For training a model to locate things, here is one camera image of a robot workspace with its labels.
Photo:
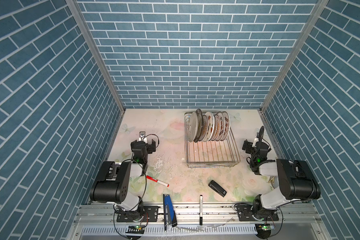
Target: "red marker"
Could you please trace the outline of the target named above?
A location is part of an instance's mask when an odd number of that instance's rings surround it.
[[[147,178],[150,179],[150,180],[152,180],[152,181],[154,181],[154,182],[157,182],[157,183],[159,183],[159,184],[161,184],[161,185],[164,185],[164,186],[169,187],[169,184],[166,183],[166,182],[162,182],[162,181],[157,180],[157,179],[155,179],[155,178],[153,178],[153,177],[150,177],[150,176],[147,176]]]

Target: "metal corner post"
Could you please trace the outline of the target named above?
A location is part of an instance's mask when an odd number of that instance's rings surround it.
[[[292,66],[293,61],[299,54],[300,49],[302,48],[303,44],[307,40],[309,34],[311,33],[313,27],[315,26],[317,20],[319,19],[322,11],[324,10],[325,6],[327,5],[329,0],[317,0],[316,5],[313,7],[311,15],[308,18],[307,23],[304,25],[304,27],[301,30],[301,33],[296,40],[295,45],[293,46],[290,54],[288,55],[287,59],[285,60],[284,65],[281,67],[281,70],[278,74],[278,76],[275,79],[275,82],[273,83],[271,89],[269,89],[269,93],[265,97],[264,102],[260,106],[260,110],[264,112],[269,103],[271,102],[273,96],[276,94],[277,89],[283,82],[286,74],[288,73],[289,69]]]
[[[121,99],[117,93],[117,90],[115,88],[115,85],[112,82],[112,79],[109,75],[106,65],[100,55],[99,50],[97,49],[96,43],[91,35],[91,32],[89,31],[89,28],[84,19],[84,16],[81,13],[81,10],[80,10],[79,4],[77,3],[77,0],[66,0],[66,2],[68,4],[69,10],[71,11],[74,19],[76,20],[77,26],[79,27],[79,29],[84,37],[84,40],[86,41],[86,43],[89,47],[89,50],[91,51],[91,53],[97,63],[97,66],[99,67],[99,69],[101,71],[101,74],[104,77],[104,80],[106,81],[106,83],[109,87],[110,92],[112,93],[113,98],[115,99],[117,105],[119,106],[120,111],[122,113],[124,113],[125,108],[124,108],[123,102],[121,101]]]

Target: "plate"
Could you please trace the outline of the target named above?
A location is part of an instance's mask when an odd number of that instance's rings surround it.
[[[223,137],[220,139],[220,141],[224,141],[228,137],[229,131],[231,129],[231,121],[229,119],[228,113],[223,112],[223,116],[224,116],[224,120],[225,120],[224,134],[223,134]]]
[[[224,120],[224,115],[222,112],[218,112],[217,115],[220,117],[220,132],[219,135],[216,138],[216,141],[220,141],[220,139],[223,137],[224,135],[224,125],[225,125],[225,120]]]
[[[219,132],[220,132],[220,117],[215,114],[215,120],[216,120],[216,124],[215,124],[215,132],[213,133],[213,137],[212,137],[212,141],[215,141],[216,138],[219,136]]]
[[[202,141],[204,139],[204,137],[206,136],[207,129],[208,129],[208,118],[205,115],[203,115],[202,119],[203,119],[203,127],[202,127],[202,133],[200,135],[199,141]]]
[[[194,142],[198,142],[199,141],[199,138],[200,138],[200,135],[202,133],[202,126],[203,126],[203,113],[202,113],[202,110],[200,110],[200,108],[198,108],[196,110],[196,115],[197,115],[197,121],[198,121],[198,127],[197,127],[197,133],[196,133],[196,137],[195,139],[193,140]]]
[[[206,135],[203,138],[203,142],[209,141],[211,140],[212,133],[213,133],[213,128],[215,127],[215,117],[211,112],[206,112],[205,113],[206,117],[208,118],[208,129],[206,131]]]
[[[198,127],[197,114],[193,112],[189,119],[188,141],[192,142],[195,139]]]

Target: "black mounting plate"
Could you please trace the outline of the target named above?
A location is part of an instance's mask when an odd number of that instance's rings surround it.
[[[237,209],[237,215],[239,217],[240,222],[257,221],[257,219],[255,219],[252,215],[251,206],[237,205],[236,209]],[[273,212],[270,212],[270,213],[271,213],[271,216],[268,216],[268,218],[267,218],[268,221],[272,221],[272,220],[278,221],[279,220],[279,216],[276,213],[273,213]]]
[[[144,218],[143,223],[147,222],[147,214],[148,213],[148,221],[149,222],[157,222],[158,215],[158,206],[144,206]],[[129,212],[128,214],[118,214],[117,222],[134,222],[131,219],[139,218],[139,213],[137,212]]]

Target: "tile wall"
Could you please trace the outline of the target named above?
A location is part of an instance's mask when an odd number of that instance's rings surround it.
[[[316,0],[79,0],[127,108],[259,108]]]
[[[0,240],[67,236],[119,114],[64,0],[0,0]]]
[[[265,113],[314,170],[331,238],[360,239],[360,0],[328,2]]]

